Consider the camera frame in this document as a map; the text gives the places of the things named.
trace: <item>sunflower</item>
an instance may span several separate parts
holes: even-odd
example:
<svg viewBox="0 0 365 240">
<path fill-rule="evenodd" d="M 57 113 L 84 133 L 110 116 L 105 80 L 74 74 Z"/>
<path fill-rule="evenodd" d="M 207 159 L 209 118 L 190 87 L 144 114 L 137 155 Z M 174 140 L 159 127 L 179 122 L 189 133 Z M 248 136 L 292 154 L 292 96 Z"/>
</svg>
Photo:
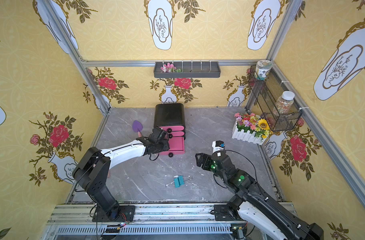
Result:
<svg viewBox="0 0 365 240">
<path fill-rule="evenodd" d="M 269 125 L 268 125 L 268 122 L 264 118 L 260 119 L 258 121 L 258 124 L 261 127 L 261 129 L 264 129 L 264 130 L 269 130 L 270 129 Z"/>
</svg>

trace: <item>black wire basket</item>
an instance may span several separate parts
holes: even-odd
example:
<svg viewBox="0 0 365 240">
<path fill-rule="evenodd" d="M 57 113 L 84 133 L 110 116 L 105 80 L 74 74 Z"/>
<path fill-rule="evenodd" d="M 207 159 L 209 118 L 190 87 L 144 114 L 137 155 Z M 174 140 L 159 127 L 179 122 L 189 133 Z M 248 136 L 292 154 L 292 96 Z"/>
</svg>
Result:
<svg viewBox="0 0 365 240">
<path fill-rule="evenodd" d="M 276 101 L 284 91 L 288 91 L 277 74 L 271 70 L 265 80 L 254 77 L 256 66 L 251 66 L 248 85 L 262 110 L 261 118 L 265 118 L 272 132 L 292 130 L 302 115 L 296 101 L 288 113 L 281 114 L 276 108 Z"/>
</svg>

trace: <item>pink drawer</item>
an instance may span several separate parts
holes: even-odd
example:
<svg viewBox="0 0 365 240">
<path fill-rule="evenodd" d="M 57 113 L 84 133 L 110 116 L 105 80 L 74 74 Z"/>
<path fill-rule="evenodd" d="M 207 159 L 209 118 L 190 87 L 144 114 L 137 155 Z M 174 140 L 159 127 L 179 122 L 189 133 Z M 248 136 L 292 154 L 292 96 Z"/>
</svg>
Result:
<svg viewBox="0 0 365 240">
<path fill-rule="evenodd" d="M 182 137 L 182 136 L 184 136 L 185 132 L 181 132 L 181 131 L 171 132 L 171 134 L 172 134 L 173 137 Z"/>
<path fill-rule="evenodd" d="M 177 125 L 177 126 L 160 126 L 161 129 L 168 131 L 168 128 L 172 129 L 172 132 L 182 131 L 184 130 L 184 126 Z"/>
<path fill-rule="evenodd" d="M 168 140 L 168 142 L 169 142 L 169 150 L 161 152 L 160 155 L 168 155 L 170 152 L 173 154 L 185 153 L 184 137 L 172 137 Z"/>
</svg>

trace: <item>candy jar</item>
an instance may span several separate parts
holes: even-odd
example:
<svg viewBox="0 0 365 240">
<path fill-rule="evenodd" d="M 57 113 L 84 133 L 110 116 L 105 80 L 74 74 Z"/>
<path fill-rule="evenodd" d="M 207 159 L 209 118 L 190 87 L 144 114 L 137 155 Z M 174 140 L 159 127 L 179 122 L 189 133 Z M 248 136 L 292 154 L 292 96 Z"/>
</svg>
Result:
<svg viewBox="0 0 365 240">
<path fill-rule="evenodd" d="M 273 109 L 273 114 L 278 116 L 279 114 L 286 114 L 289 112 L 290 107 L 294 102 L 295 94 L 291 91 L 284 91 L 282 95 L 276 101 L 276 108 Z"/>
</svg>

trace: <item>gray marble floor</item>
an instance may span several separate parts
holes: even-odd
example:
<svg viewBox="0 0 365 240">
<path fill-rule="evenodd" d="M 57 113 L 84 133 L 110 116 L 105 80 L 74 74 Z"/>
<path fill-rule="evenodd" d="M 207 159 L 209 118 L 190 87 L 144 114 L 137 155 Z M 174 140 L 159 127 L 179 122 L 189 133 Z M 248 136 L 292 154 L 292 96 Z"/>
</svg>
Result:
<svg viewBox="0 0 365 240">
<path fill-rule="evenodd" d="M 148 136 L 153 127 L 154 108 L 114 108 L 108 118 L 98 141 L 99 149 L 110 148 L 131 142 L 137 137 L 132 131 L 132 122 L 143 124 L 142 134 Z M 149 156 L 130 159 L 111 169 L 107 186 L 118 201 L 192 201 L 215 202 L 228 201 L 233 194 L 216 185 L 213 175 L 196 166 L 196 153 L 212 153 L 212 142 L 222 140 L 225 148 L 238 151 L 253 162 L 257 170 L 260 185 L 274 196 L 273 189 L 263 159 L 256 144 L 232 139 L 234 114 L 243 113 L 243 108 L 185 108 L 185 154 L 159 156 L 150 161 Z M 236 168 L 240 168 L 253 177 L 252 165 L 242 156 L 228 152 Z M 165 187 L 174 176 L 193 176 L 185 185 L 175 188 Z M 75 192 L 73 201 L 90 201 L 84 192 Z"/>
</svg>

